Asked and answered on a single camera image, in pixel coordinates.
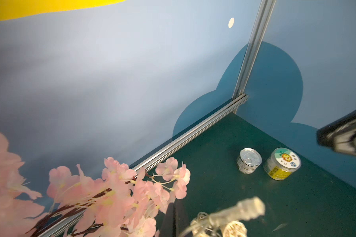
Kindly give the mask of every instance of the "tin can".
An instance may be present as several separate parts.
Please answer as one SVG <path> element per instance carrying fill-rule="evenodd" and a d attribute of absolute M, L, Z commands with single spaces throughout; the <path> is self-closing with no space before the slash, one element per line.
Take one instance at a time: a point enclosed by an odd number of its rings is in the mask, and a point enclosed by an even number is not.
<path fill-rule="evenodd" d="M 221 227 L 223 237 L 247 237 L 247 228 L 238 221 L 231 221 Z"/>
<path fill-rule="evenodd" d="M 252 148 L 244 148 L 236 160 L 237 167 L 244 174 L 251 174 L 262 163 L 261 155 Z"/>
<path fill-rule="evenodd" d="M 264 163 L 265 172 L 275 180 L 284 180 L 301 167 L 301 159 L 287 148 L 275 149 Z"/>

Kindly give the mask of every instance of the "silver can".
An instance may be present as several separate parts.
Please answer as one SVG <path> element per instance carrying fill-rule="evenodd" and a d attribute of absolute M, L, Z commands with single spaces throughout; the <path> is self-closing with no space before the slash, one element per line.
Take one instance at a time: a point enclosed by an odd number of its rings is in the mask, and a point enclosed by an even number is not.
<path fill-rule="evenodd" d="M 251 174 L 262 163 L 261 155 L 252 148 L 244 148 L 240 151 L 236 160 L 237 167 L 244 174 Z"/>

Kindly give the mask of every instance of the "light blue wall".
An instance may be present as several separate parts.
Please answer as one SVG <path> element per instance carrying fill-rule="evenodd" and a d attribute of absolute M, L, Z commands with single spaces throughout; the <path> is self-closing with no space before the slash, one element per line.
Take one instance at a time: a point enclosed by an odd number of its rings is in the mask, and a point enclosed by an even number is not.
<path fill-rule="evenodd" d="M 356 157 L 316 144 L 356 109 L 356 0 L 277 0 L 238 115 L 356 187 Z"/>
<path fill-rule="evenodd" d="M 99 177 L 109 156 L 132 164 L 230 99 L 225 71 L 237 55 L 240 69 L 259 4 L 128 0 L 0 22 L 0 131 L 28 186 L 45 194 L 57 166 Z"/>

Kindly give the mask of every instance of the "dark green surface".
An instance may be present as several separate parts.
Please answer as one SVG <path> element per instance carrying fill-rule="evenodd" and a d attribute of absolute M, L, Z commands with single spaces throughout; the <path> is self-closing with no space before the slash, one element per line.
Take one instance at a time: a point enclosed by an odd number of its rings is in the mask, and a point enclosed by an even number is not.
<path fill-rule="evenodd" d="M 264 162 L 278 147 L 286 146 L 230 114 L 177 151 L 173 156 L 191 171 L 183 200 L 189 218 L 257 196 L 266 205 L 266 215 L 244 223 L 248 237 L 355 237 L 356 189 L 300 154 L 301 168 L 283 181 L 271 179 L 262 165 L 252 174 L 237 169 L 243 148 L 256 149 Z M 272 232 L 283 223 L 288 225 Z"/>

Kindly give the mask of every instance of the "white dot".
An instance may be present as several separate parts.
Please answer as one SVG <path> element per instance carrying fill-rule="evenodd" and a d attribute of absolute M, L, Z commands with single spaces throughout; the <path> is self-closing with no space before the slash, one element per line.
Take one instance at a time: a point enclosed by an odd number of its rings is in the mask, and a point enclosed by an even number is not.
<path fill-rule="evenodd" d="M 235 22 L 234 18 L 231 18 L 228 22 L 228 28 L 231 28 L 233 26 L 233 23 Z"/>

